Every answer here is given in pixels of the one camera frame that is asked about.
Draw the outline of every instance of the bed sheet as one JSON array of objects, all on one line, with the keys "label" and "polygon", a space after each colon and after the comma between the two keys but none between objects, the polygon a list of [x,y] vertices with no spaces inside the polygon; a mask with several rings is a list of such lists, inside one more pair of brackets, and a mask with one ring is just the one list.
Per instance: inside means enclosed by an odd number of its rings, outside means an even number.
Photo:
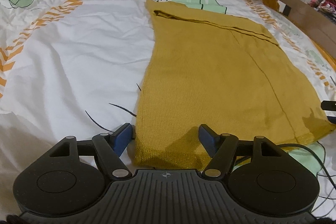
[{"label": "bed sheet", "polygon": [[[104,132],[85,111],[111,131],[135,124],[135,117],[109,103],[136,114],[154,46],[145,1],[0,0],[0,219],[19,213],[11,189],[24,168],[65,136],[85,140]],[[264,25],[319,98],[334,99],[334,70],[305,34],[260,0],[171,1]],[[334,176],[335,145],[332,133],[310,146]],[[131,171],[133,153],[131,143],[121,156]],[[336,218],[335,200],[323,198],[336,198],[336,191],[316,161],[303,151],[291,154],[320,181],[314,215]],[[90,157],[81,160],[94,164]]]}]

